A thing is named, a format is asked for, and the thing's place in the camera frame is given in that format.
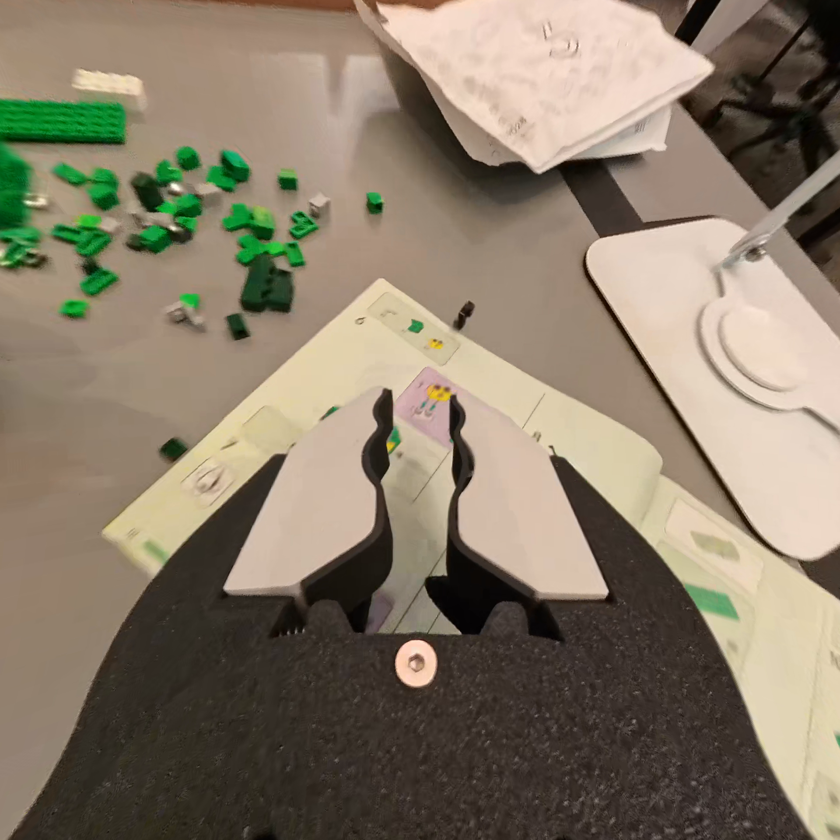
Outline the pile of small green bricks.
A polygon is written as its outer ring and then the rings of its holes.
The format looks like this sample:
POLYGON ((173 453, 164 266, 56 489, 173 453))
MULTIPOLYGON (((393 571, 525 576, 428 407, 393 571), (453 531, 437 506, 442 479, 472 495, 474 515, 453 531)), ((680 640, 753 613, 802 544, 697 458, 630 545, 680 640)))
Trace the pile of small green bricks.
MULTIPOLYGON (((209 213, 212 202, 246 184, 251 167, 237 150, 221 150, 218 162, 207 167, 205 179, 190 185, 184 174, 196 172, 202 159, 191 146, 175 152, 175 162, 162 160, 154 173, 138 172, 130 181, 134 205, 125 205, 134 225, 124 239, 133 253, 159 255, 173 244, 194 240, 199 219, 209 213)), ((81 213, 71 224, 56 223, 49 239, 72 246, 79 262, 75 297, 57 302, 57 316, 67 321, 83 321, 91 304, 121 282, 112 266, 102 263, 119 235, 121 222, 109 212, 121 207, 119 178, 114 171, 96 168, 85 173, 60 161, 53 170, 56 178, 74 187, 84 188, 96 211, 81 213)), ((31 192, 26 204, 30 214, 42 207, 41 196, 31 192)), ((238 233, 236 260, 248 268, 248 277, 240 294, 244 312, 264 310, 288 312, 294 296, 294 270, 306 265, 301 241, 315 234, 327 219, 329 199, 315 196, 306 211, 289 215, 287 228, 278 225, 275 215, 265 206, 232 203, 221 221, 224 230, 238 233)), ((29 223, 2 230, 2 270, 41 270, 49 255, 41 247, 41 232, 29 223)))

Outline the black office chair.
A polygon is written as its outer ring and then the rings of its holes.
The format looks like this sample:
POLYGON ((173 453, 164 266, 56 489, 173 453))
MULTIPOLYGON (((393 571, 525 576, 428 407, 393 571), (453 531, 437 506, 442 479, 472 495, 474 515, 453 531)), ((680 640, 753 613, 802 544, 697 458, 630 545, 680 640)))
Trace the black office chair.
POLYGON ((838 152, 838 2, 771 2, 723 46, 689 115, 772 205, 838 152))

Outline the green studded plate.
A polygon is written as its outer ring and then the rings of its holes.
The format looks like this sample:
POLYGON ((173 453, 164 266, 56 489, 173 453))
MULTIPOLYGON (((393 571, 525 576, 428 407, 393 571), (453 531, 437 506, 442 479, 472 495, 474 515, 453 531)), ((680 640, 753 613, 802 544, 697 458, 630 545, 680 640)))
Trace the green studded plate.
POLYGON ((1 100, 1 139, 46 144, 125 144, 122 105, 98 101, 1 100))
POLYGON ((30 211, 26 204, 30 193, 31 167, 16 152, 1 142, 1 229, 26 225, 30 211))

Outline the white lamp base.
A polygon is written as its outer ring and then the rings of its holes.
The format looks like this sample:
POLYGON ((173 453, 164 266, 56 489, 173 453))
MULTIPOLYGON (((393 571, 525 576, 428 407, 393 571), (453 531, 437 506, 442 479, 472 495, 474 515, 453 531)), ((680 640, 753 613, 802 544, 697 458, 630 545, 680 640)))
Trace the white lamp base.
POLYGON ((838 334, 768 255, 838 154, 750 230, 704 217, 599 238, 584 266, 744 518, 774 550, 839 543, 838 334))

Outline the white studded brick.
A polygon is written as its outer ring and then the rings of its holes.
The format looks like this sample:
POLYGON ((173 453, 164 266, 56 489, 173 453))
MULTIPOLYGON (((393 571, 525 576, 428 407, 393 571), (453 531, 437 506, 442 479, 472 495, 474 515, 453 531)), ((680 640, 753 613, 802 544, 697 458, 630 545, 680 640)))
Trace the white studded brick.
POLYGON ((118 103, 130 113, 144 113, 147 109, 144 83, 133 75, 78 68, 71 87, 80 100, 118 103))

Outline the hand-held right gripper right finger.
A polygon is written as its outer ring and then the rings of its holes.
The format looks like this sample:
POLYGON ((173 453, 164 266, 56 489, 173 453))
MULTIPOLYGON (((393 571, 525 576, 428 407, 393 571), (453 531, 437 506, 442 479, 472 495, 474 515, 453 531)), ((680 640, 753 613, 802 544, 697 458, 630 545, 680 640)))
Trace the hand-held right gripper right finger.
POLYGON ((600 604, 607 582, 552 456, 475 397, 449 402, 454 490, 445 573, 426 593, 460 634, 477 634, 502 603, 520 605, 538 634, 556 634, 552 604, 600 604))

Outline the toy brick instruction booklet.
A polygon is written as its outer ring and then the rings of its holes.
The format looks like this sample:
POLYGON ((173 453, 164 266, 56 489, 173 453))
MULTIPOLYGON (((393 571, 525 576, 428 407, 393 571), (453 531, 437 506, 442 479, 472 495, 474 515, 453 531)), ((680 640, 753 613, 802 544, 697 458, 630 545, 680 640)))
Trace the toy brick instruction booklet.
POLYGON ((443 420, 411 421, 403 394, 433 372, 566 457, 651 544, 700 609, 784 792, 815 838, 838 838, 838 599, 665 477, 655 447, 521 372, 378 279, 257 387, 102 537, 150 577, 265 464, 321 416, 372 387, 395 397, 385 497, 392 572, 374 630, 454 634, 424 592, 445 570, 454 488, 443 420))

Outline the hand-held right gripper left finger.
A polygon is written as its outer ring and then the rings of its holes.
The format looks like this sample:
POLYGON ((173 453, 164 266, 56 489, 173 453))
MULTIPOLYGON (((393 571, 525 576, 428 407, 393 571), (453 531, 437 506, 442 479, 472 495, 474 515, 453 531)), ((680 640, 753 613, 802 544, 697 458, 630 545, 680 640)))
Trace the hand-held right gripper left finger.
POLYGON ((336 602, 364 632, 393 565, 382 485, 392 431, 392 391, 372 387, 305 433, 282 459, 224 593, 284 596, 303 616, 336 602))

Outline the white numbered paper bag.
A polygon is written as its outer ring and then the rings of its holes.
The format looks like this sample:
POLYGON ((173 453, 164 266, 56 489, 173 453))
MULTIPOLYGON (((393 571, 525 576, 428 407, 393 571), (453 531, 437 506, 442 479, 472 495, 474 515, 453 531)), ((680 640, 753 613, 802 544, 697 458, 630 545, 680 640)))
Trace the white numbered paper bag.
POLYGON ((574 159, 661 151, 644 134, 709 77, 659 17, 614 1, 354 2, 414 68, 475 161, 543 174, 574 159))

